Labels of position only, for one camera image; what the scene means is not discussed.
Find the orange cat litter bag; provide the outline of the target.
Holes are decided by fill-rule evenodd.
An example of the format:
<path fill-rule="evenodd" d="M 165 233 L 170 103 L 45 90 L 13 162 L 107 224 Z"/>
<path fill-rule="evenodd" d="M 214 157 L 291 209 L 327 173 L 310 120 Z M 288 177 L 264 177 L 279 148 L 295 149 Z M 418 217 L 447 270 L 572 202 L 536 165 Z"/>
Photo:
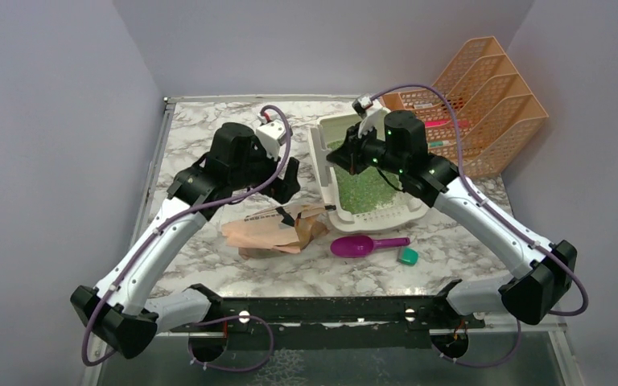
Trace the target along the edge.
<path fill-rule="evenodd" d="M 328 233 L 322 218 L 335 210 L 325 203 L 272 207 L 223 224 L 221 234 L 245 260 L 299 254 Z"/>

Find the magenta plastic litter scoop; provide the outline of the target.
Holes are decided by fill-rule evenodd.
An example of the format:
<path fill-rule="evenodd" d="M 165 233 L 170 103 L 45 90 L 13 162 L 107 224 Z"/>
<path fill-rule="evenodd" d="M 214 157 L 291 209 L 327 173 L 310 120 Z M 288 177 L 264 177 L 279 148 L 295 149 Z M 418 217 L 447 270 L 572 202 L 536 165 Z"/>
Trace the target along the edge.
<path fill-rule="evenodd" d="M 330 251 L 337 257 L 360 258 L 366 257 L 375 250 L 395 248 L 410 244 L 408 237 L 373 239 L 367 235 L 343 236 L 331 243 Z"/>

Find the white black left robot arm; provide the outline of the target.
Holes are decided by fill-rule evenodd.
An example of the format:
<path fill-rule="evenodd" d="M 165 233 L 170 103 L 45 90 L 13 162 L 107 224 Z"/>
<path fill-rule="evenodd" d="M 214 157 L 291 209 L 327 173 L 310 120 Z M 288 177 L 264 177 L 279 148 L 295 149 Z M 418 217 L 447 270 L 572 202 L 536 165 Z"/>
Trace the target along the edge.
<path fill-rule="evenodd" d="M 150 300 L 149 295 L 182 247 L 224 205 L 262 194 L 287 203 L 299 192 L 299 162 L 290 156 L 292 128 L 269 121 L 256 129 L 226 122 L 210 148 L 174 177 L 167 197 L 144 233 L 96 285 L 80 285 L 70 302 L 92 335 L 111 355 L 133 359 L 160 332 L 188 322 L 211 330 L 220 307 L 196 288 Z"/>

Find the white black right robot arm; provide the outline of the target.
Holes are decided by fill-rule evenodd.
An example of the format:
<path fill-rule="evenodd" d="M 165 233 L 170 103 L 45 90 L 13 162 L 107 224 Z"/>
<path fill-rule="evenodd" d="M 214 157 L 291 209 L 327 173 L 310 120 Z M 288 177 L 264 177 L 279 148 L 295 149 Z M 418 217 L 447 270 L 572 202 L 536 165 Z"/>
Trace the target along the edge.
<path fill-rule="evenodd" d="M 440 326 L 451 327 L 466 315 L 484 312 L 507 312 L 537 325 L 554 313 L 572 286 L 579 289 L 583 304 L 570 314 L 588 308 L 587 291 L 574 274 L 576 248 L 530 231 L 481 194 L 456 164 L 429 152 L 426 127 L 411 111 L 385 115 L 384 139 L 373 130 L 361 133 L 361 126 L 346 130 L 341 146 L 328 153 L 328 162 L 351 175 L 369 167 L 395 174 L 405 193 L 462 225 L 509 271 L 504 278 L 460 281 L 447 288 L 431 308 Z"/>

